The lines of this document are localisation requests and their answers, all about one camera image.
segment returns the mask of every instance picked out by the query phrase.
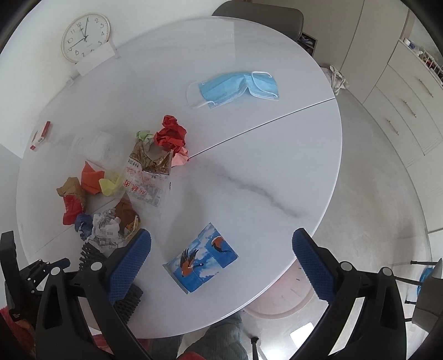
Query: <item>silver screw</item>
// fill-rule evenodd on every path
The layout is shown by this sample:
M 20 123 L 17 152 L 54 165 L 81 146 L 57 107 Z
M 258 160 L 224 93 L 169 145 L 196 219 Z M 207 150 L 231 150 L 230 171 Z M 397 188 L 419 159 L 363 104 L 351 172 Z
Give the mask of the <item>silver screw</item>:
M 97 270 L 100 270 L 101 267 L 102 267 L 101 262 L 97 261 L 97 262 L 95 262 L 94 264 L 91 265 L 91 270 L 92 271 L 97 271 Z
M 392 270 L 388 267 L 384 267 L 383 268 L 383 274 L 385 274 L 386 276 L 391 276 L 392 275 Z
M 60 268 L 59 267 L 55 267 L 51 270 L 51 275 L 57 275 L 60 272 Z
M 342 262 L 340 267 L 342 268 L 342 270 L 344 271 L 351 271 L 352 270 L 352 265 L 349 264 L 348 262 Z

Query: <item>round table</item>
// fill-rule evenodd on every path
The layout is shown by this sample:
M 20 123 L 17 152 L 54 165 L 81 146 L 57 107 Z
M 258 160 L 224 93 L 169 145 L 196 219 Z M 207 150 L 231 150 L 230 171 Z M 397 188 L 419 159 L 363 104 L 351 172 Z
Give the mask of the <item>round table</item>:
M 56 188 L 80 177 L 85 157 L 79 134 L 113 135 L 127 157 L 134 134 L 158 131 L 174 115 L 188 131 L 191 159 L 171 171 L 161 221 L 135 283 L 144 291 L 129 327 L 137 337 L 170 337 L 210 325 L 241 309 L 294 262 L 291 237 L 319 225 L 335 187 L 342 129 L 326 77 L 298 44 L 268 27 L 230 18 L 174 23 L 126 43 L 117 56 L 75 79 L 42 111 L 52 122 L 36 151 L 27 150 L 17 187 L 20 238 L 30 262 L 71 260 L 83 244 L 62 225 Z M 189 106 L 189 85 L 222 73 L 266 71 L 280 99 L 246 92 L 210 109 Z M 118 199 L 89 197 L 89 213 Z M 238 259 L 186 294 L 163 264 L 183 251 L 211 222 Z

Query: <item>blue picture card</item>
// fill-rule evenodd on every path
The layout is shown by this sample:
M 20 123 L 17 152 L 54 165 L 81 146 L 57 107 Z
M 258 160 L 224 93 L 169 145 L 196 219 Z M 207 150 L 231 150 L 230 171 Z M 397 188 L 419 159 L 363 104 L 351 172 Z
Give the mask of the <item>blue picture card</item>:
M 192 293 L 237 258 L 209 223 L 179 256 L 163 266 L 183 291 Z

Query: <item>black brush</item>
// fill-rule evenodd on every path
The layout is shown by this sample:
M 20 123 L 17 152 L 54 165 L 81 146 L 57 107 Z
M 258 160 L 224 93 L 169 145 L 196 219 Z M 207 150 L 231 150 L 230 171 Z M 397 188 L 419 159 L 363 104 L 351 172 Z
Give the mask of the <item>black brush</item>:
M 94 262 L 106 261 L 106 256 L 90 243 L 83 244 L 80 255 L 79 270 L 88 269 Z M 128 323 L 137 305 L 140 303 L 142 295 L 142 289 L 137 285 L 131 284 L 125 297 L 114 303 L 116 313 L 125 324 Z

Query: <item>red and white box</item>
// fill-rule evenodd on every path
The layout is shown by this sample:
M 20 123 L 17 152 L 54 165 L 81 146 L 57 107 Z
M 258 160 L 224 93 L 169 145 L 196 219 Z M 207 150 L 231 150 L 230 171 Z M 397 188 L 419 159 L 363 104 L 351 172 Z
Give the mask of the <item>red and white box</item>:
M 34 137 L 32 138 L 31 150 L 35 150 L 35 148 L 40 145 L 40 143 L 45 140 L 46 135 L 48 134 L 49 126 L 51 125 L 50 121 L 46 121 L 45 125 L 43 127 L 36 131 L 34 134 Z

